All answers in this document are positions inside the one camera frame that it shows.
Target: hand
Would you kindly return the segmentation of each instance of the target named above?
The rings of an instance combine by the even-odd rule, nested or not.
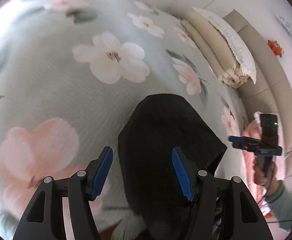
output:
[[[270,168],[273,170],[273,177],[272,177],[272,181],[271,181],[271,185],[268,188],[268,192],[267,192],[267,196],[270,196],[272,194],[274,194],[280,183],[279,181],[276,179],[276,173],[277,173],[277,166],[274,162],[271,162]],[[266,182],[268,181],[268,179],[265,177],[265,174],[263,173],[263,171],[259,168],[258,166],[258,159],[255,158],[254,160],[254,182],[257,185],[260,186],[264,186],[266,184]]]

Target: green leaf print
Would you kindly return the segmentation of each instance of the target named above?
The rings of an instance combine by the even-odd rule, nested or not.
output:
[[[208,90],[205,84],[201,80],[200,80],[200,86],[201,86],[201,93],[200,93],[201,101],[203,105],[206,106],[208,102]]]
[[[225,107],[227,107],[228,109],[230,109],[230,106],[227,103],[227,101],[221,95],[219,95],[219,96],[220,96],[220,99],[221,99],[222,103],[225,105]]]
[[[185,55],[183,56],[185,58],[185,63],[187,63],[193,69],[193,71],[195,71],[195,73],[198,74],[197,67],[194,65],[194,63],[192,63]]]
[[[21,15],[19,15],[19,17],[17,17],[17,19],[14,21],[14,23],[23,21],[23,20],[25,20],[25,19],[27,19],[27,18],[29,18],[37,13],[43,12],[43,11],[45,11],[44,6],[31,8],[31,9],[27,10],[26,12],[22,13]]]
[[[158,16],[159,15],[159,12],[154,9],[151,14],[154,14],[154,15],[157,15]]]
[[[98,13],[96,11],[81,10],[75,14],[74,23],[80,24],[96,20]]]
[[[8,59],[10,49],[11,49],[11,43],[8,42],[0,51],[0,71],[5,67],[5,63]]]
[[[166,52],[173,58],[176,58],[176,59],[179,59],[181,60],[182,62],[185,62],[185,58],[169,49],[166,49]]]

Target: beige blanket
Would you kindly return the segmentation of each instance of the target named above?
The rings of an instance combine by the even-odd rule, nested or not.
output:
[[[248,76],[240,70],[240,65],[227,41],[206,19],[191,12],[181,22],[189,36],[200,49],[217,78],[225,84],[238,88],[247,82]]]

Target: cable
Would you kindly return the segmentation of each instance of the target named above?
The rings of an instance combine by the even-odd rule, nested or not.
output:
[[[267,224],[272,224],[272,223],[281,223],[281,222],[290,222],[291,220],[283,220],[283,221],[273,221],[273,222],[267,222]]]
[[[265,198],[265,196],[268,194],[268,190],[271,186],[272,180],[273,180],[273,175],[274,175],[274,169],[271,171],[271,179],[270,179],[270,183],[269,186],[267,187],[266,193],[262,196],[261,200],[259,200],[259,202],[257,203],[257,205],[260,204],[260,202]]]

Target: person's arm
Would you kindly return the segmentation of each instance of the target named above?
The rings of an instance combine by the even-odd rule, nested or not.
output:
[[[273,173],[276,174],[274,163],[272,163],[272,169],[274,170]],[[254,165],[254,170],[254,182],[261,186],[265,185],[267,178],[257,164]],[[275,175],[272,178],[265,200],[278,221],[292,220],[292,196],[286,190],[283,181],[278,181]],[[279,226],[285,231],[291,231],[292,221],[280,222]]]

